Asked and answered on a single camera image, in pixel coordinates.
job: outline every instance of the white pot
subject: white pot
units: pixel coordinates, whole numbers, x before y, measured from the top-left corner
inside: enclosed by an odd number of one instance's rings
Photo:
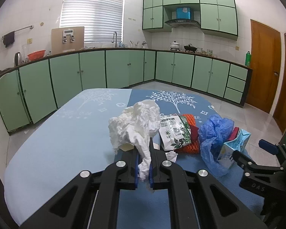
[[[179,49],[179,48],[180,48],[180,44],[177,43],[176,41],[174,41],[174,42],[172,42],[172,43],[170,44],[170,48],[171,48],[171,49]]]

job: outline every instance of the blue tablecloth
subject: blue tablecloth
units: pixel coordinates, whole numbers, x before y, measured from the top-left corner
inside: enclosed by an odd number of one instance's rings
[[[108,120],[144,99],[154,99],[160,112],[193,114],[203,124],[216,113],[211,104],[194,94],[140,89],[88,89],[48,118],[20,147],[5,171],[5,200],[19,225],[82,170],[97,172],[114,161]],[[154,142],[159,143],[159,135]],[[206,169],[200,155],[179,154],[185,170]],[[248,208],[259,214],[263,198],[239,187],[242,169],[233,165],[219,178]],[[151,193],[146,183],[136,191],[122,190],[117,228],[169,228],[166,190]]]

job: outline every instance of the green bottle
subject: green bottle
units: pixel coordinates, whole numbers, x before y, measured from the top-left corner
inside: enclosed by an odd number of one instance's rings
[[[250,54],[250,51],[248,51],[247,54],[246,54],[245,65],[246,66],[250,66],[250,61],[251,61],[251,54]]]

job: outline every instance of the cutting board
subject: cutting board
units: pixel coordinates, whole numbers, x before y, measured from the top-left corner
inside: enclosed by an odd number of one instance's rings
[[[71,42],[70,36],[67,36],[67,43],[63,43],[63,30],[74,30],[74,42]],[[77,51],[84,47],[85,27],[62,27],[54,28],[51,31],[51,54]]]

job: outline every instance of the window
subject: window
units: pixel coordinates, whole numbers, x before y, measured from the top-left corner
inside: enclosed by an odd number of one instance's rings
[[[85,27],[85,43],[122,41],[124,0],[64,0],[60,27]]]

